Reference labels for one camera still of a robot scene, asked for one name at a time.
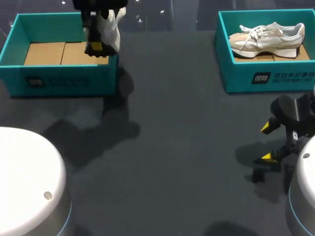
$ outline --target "shoelace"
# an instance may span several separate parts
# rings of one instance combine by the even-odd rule
[[[241,50],[247,44],[248,40],[250,40],[251,38],[254,38],[256,40],[256,43],[257,43],[259,36],[262,37],[262,36],[267,35],[266,33],[264,33],[264,30],[266,29],[265,26],[257,26],[255,28],[251,29],[251,28],[247,28],[247,27],[240,25],[240,28],[241,28],[242,32],[248,34],[248,37],[247,37],[244,45],[241,47]]]

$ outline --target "dark gray table surface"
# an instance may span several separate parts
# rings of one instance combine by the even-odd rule
[[[73,11],[71,1],[60,2],[2,1],[0,46],[17,12]],[[0,84],[0,126],[39,133],[60,151],[76,236],[289,235],[284,205],[296,157],[281,171],[253,164],[284,142],[283,128],[260,133],[279,94],[226,94],[214,31],[199,30],[214,30],[218,10],[313,6],[130,1],[121,25],[126,101],[10,99]],[[253,173],[264,182],[253,183]]]

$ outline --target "beige suede panel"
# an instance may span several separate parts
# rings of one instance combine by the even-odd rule
[[[243,33],[234,33],[232,35],[229,36],[229,38],[233,38],[233,37],[236,37],[236,36],[239,36],[239,35],[242,35]]]
[[[283,37],[284,35],[278,30],[278,29],[273,29],[271,31],[266,32],[267,37]]]
[[[281,49],[296,49],[296,48],[298,48],[300,46],[301,46],[301,44],[298,43],[298,44],[283,46],[283,47],[279,47],[279,48],[281,48]]]
[[[230,45],[231,45],[231,48],[234,48],[236,50],[241,50],[242,46],[241,45],[236,45],[235,42],[245,42],[246,39],[248,37],[248,34],[242,34],[242,35],[239,35],[239,36],[236,36],[236,37],[232,37],[229,39],[229,42],[230,42]],[[255,40],[253,39],[249,39],[248,42],[256,42]],[[246,45],[242,48],[242,51],[245,51],[245,52],[255,52],[257,51],[257,48],[247,48]]]
[[[303,27],[303,29],[301,30],[301,32],[299,33],[300,35],[305,35],[305,27]]]

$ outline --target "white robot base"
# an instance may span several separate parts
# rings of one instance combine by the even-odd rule
[[[0,235],[71,236],[63,159],[44,137],[0,127]]]
[[[315,236],[315,137],[299,155],[285,207],[293,236]]]

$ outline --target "shoe sole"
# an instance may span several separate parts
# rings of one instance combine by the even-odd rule
[[[245,51],[240,51],[240,50],[232,48],[232,51],[235,56],[243,58],[243,59],[252,59],[256,57],[257,55],[261,55],[261,54],[274,54],[282,58],[296,58],[300,52],[300,47],[295,48],[295,49],[269,48],[269,49],[264,49],[264,50],[260,50],[256,52],[245,52]]]

